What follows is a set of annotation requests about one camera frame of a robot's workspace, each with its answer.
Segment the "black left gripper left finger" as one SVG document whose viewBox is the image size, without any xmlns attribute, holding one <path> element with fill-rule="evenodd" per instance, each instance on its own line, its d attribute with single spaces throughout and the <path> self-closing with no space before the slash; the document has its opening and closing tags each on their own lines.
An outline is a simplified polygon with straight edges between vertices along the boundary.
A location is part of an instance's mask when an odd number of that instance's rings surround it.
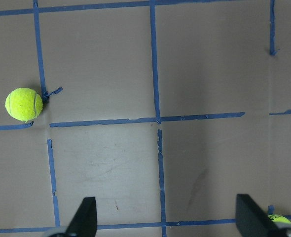
<svg viewBox="0 0 291 237">
<path fill-rule="evenodd" d="M 97 205 L 95 197 L 85 197 L 64 235 L 66 237 L 94 237 L 97 233 Z"/>
</svg>

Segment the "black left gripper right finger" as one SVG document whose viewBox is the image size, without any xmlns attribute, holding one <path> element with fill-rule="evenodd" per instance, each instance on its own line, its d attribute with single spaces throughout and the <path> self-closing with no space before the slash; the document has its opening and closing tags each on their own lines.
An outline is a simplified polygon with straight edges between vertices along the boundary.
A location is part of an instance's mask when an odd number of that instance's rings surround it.
<svg viewBox="0 0 291 237">
<path fill-rule="evenodd" d="M 248 194 L 237 194 L 236 227 L 242 237 L 286 237 L 286 229 L 278 228 Z"/>
</svg>

